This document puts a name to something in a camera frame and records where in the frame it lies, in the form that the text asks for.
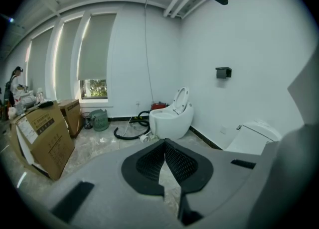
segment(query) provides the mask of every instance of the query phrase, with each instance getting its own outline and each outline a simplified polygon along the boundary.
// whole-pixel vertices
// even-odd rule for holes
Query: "cardboard box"
[[[83,118],[81,116],[79,100],[62,100],[59,103],[59,107],[65,121],[68,124],[70,136],[75,138],[83,127]]]
[[[74,144],[56,101],[11,122],[11,145],[24,167],[53,180],[60,178]]]

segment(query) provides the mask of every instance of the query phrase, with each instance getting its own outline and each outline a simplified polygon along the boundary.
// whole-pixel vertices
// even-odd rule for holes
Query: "floor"
[[[67,162],[61,177],[72,173],[72,171],[80,165],[87,163],[97,155],[140,144],[141,142],[138,139],[120,140],[119,142],[119,140],[114,137],[113,131],[115,128],[119,128],[118,134],[123,134],[127,124],[127,121],[111,122],[109,128],[102,132],[96,132],[93,129],[82,129],[77,138],[73,140],[75,149]],[[2,131],[2,135],[0,136],[0,160],[12,180],[13,185],[17,187],[19,179],[26,169],[23,168],[9,144],[9,124],[7,122],[1,122],[0,130]],[[129,124],[126,136],[138,135],[144,130],[145,128],[138,124]],[[191,131],[188,131],[182,139],[178,140],[178,142],[180,144],[188,142],[194,145],[211,148]],[[43,176],[38,176],[30,171],[26,172],[27,174],[21,182],[19,189],[41,202],[41,196],[53,184],[53,181]],[[159,183],[165,188],[164,202],[171,212],[177,216],[180,186],[176,182],[166,163],[164,163],[160,171]]]

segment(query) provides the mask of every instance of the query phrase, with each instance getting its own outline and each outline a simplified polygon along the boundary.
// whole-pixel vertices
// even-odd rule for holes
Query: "roller blind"
[[[32,40],[28,61],[28,86],[36,94],[42,88],[45,95],[45,60],[52,28],[41,33]]]
[[[71,54],[76,31],[81,19],[64,23],[55,58],[55,93],[57,99],[71,99]]]
[[[107,56],[115,16],[106,14],[90,18],[81,45],[78,80],[106,79]]]

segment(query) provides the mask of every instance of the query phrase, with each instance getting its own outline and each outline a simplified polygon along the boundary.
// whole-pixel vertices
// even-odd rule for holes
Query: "smart toilet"
[[[186,134],[194,116],[188,97],[189,89],[182,87],[170,106],[150,112],[150,127],[154,135],[160,139],[180,139]]]
[[[266,144],[281,140],[274,128],[261,120],[243,124],[225,151],[261,155]]]

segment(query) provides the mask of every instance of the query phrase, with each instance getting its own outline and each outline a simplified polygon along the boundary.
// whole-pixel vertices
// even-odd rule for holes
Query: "electrical outlet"
[[[220,128],[220,132],[223,133],[224,135],[226,135],[226,133],[227,133],[227,128],[222,125],[221,128]]]

